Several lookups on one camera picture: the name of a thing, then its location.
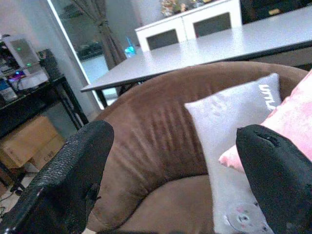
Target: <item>brown sofa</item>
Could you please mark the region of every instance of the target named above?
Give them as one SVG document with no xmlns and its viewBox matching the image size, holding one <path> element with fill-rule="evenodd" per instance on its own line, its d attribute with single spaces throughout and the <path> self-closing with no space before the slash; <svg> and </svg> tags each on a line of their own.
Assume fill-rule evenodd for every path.
<svg viewBox="0 0 312 234">
<path fill-rule="evenodd" d="M 214 233 L 206 163 L 183 104 L 272 72 L 282 99 L 307 74 L 256 62 L 188 67 L 134 87 L 103 111 L 98 119 L 113 126 L 115 141 L 88 228 Z"/>
</svg>

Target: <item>printed logo on pillow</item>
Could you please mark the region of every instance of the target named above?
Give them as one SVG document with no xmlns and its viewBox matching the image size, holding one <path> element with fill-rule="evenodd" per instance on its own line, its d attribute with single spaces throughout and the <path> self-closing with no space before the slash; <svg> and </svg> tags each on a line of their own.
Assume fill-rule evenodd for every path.
<svg viewBox="0 0 312 234">
<path fill-rule="evenodd" d="M 267 105 L 268 110 L 275 110 L 276 106 L 271 105 L 271 103 L 274 103 L 275 101 L 273 99 L 269 85 L 260 84 L 259 89 L 260 89 L 261 93 L 266 95 L 266 96 L 264 96 L 264 99 L 266 100 L 265 104 Z"/>
</svg>

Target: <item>white cabinet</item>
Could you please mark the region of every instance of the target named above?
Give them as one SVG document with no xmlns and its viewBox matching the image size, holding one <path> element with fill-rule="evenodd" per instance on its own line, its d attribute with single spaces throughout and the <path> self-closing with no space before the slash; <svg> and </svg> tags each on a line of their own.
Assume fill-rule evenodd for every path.
<svg viewBox="0 0 312 234">
<path fill-rule="evenodd" d="M 216 0 L 136 29 L 142 51 L 242 25 L 240 0 Z"/>
</svg>

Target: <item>pink pillow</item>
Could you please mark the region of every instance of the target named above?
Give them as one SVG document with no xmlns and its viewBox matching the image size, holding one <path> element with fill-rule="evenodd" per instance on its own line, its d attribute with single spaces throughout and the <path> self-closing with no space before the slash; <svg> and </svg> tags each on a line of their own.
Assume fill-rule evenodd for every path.
<svg viewBox="0 0 312 234">
<path fill-rule="evenodd" d="M 312 162 L 312 70 L 261 125 L 290 139 Z M 244 172 L 236 145 L 224 152 L 219 162 Z"/>
</svg>

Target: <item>curtain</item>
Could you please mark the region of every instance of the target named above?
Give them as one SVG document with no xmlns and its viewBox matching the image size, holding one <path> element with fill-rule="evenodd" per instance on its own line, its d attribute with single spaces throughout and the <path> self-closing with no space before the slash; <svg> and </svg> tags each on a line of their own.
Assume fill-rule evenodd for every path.
<svg viewBox="0 0 312 234">
<path fill-rule="evenodd" d="M 106 19 L 106 0 L 72 0 L 82 13 L 90 17 L 98 28 L 103 54 L 108 69 L 126 59 L 120 42 L 114 36 Z"/>
</svg>

